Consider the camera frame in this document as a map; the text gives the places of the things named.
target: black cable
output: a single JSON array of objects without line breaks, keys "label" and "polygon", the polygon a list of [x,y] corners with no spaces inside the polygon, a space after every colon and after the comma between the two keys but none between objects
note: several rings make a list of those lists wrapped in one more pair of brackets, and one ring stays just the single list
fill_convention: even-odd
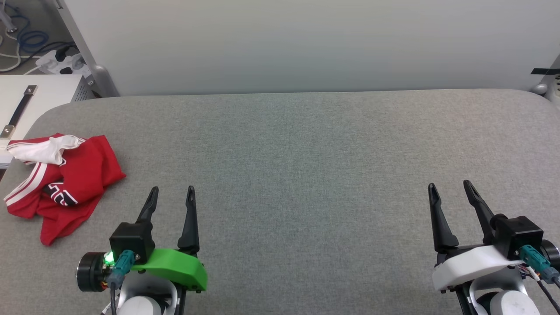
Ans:
[{"label": "black cable", "polygon": [[13,70],[18,69],[18,68],[21,67],[23,64],[25,64],[25,63],[28,62],[29,60],[33,59],[33,57],[35,57],[36,55],[38,55],[38,54],[40,54],[40,53],[43,53],[44,50],[45,50],[47,47],[50,47],[50,46],[52,46],[52,45],[61,45],[61,44],[65,45],[65,46],[66,46],[66,45],[71,45],[71,44],[74,45],[73,43],[69,43],[69,42],[67,42],[67,41],[54,41],[54,42],[52,42],[52,43],[49,43],[49,44],[47,44],[47,45],[44,45],[44,46],[42,46],[41,48],[39,48],[39,50],[37,50],[36,52],[34,52],[33,54],[31,54],[27,59],[25,59],[24,61],[22,61],[22,62],[20,63],[20,65],[17,66],[17,67],[15,67]]},{"label": "black cable", "polygon": [[539,284],[539,287],[542,289],[542,291],[544,292],[544,295],[547,296],[548,300],[550,301],[550,303],[552,304],[552,306],[554,307],[554,309],[556,309],[556,312],[558,314],[560,314],[560,307],[558,306],[558,303],[556,303],[556,301],[554,300],[554,298],[552,297],[552,295],[550,295],[550,292],[547,290],[547,288],[544,286],[542,280],[537,281],[536,283]]},{"label": "black cable", "polygon": [[186,300],[186,286],[181,286],[181,297],[179,300],[179,311],[176,314],[183,315],[185,313],[185,301]]},{"label": "black cable", "polygon": [[116,315],[115,287],[116,285],[111,283],[111,313],[113,315]]}]

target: gray table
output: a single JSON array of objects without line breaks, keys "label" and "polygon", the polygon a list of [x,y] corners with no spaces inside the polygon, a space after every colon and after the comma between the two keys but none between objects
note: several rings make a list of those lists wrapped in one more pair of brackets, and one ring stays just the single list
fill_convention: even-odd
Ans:
[{"label": "gray table", "polygon": [[[197,190],[209,284],[188,296],[188,314],[459,314],[431,284],[430,182],[462,244],[482,238],[463,179],[495,213],[527,215],[560,244],[560,112],[528,92],[100,99],[47,112],[27,137],[56,132],[106,135],[128,176],[51,247],[40,218],[0,211],[2,314],[98,314],[108,293],[78,291],[77,263],[109,249],[156,185],[159,247],[175,248],[186,188]],[[0,195],[29,171],[13,162]]]}]

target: white cable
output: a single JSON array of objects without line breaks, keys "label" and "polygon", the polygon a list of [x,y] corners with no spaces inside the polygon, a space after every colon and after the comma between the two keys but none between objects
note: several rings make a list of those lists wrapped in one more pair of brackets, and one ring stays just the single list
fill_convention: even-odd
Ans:
[{"label": "white cable", "polygon": [[31,70],[25,72],[25,73],[24,73],[24,76],[28,75],[29,73],[32,73],[33,71],[35,71],[35,70],[37,70],[37,69],[39,69],[39,66],[37,66],[37,67],[35,67],[35,68],[33,68],[33,69],[31,69]]},{"label": "white cable", "polygon": [[535,270],[531,266],[528,266],[527,270],[529,270],[529,274],[533,279],[535,279],[536,281],[540,281],[539,276],[536,274]]},{"label": "white cable", "polygon": [[[4,0],[4,2],[2,2],[2,11],[5,12],[6,11],[6,0]],[[0,46],[2,46],[2,41],[4,40],[4,38],[2,37],[2,35],[0,35]]]},{"label": "white cable", "polygon": [[[2,56],[2,57],[9,57],[9,58],[17,58],[17,56],[14,56],[14,55],[6,55],[6,54],[0,54],[0,56]],[[32,57],[32,56],[20,56],[20,58],[37,58],[37,59],[39,59],[39,58],[41,58],[41,56],[33,56],[33,57]]]},{"label": "white cable", "polygon": [[10,71],[13,70],[15,68],[17,68],[20,63],[21,63],[21,56],[20,56],[20,42],[17,40],[17,38],[11,36],[10,34],[8,34],[8,29],[6,29],[6,36],[17,41],[17,47],[16,47],[16,56],[17,56],[17,62],[16,64],[14,64],[13,66],[6,68],[6,69],[0,69],[0,72],[6,72],[6,71]]}]

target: blue cable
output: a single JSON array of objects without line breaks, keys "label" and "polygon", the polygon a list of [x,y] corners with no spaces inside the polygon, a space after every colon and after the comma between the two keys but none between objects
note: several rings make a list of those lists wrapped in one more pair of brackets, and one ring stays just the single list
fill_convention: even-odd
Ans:
[{"label": "blue cable", "polygon": [[6,3],[6,7],[12,9],[14,12],[18,13],[18,15],[10,16],[11,18],[22,18],[27,23],[25,26],[17,32],[17,42],[20,44],[20,49],[26,53],[35,53],[37,52],[37,48],[42,47],[49,41],[49,35],[43,31],[27,31],[25,30],[31,25],[31,21],[26,16],[20,14],[19,10],[15,7],[10,6]]}]

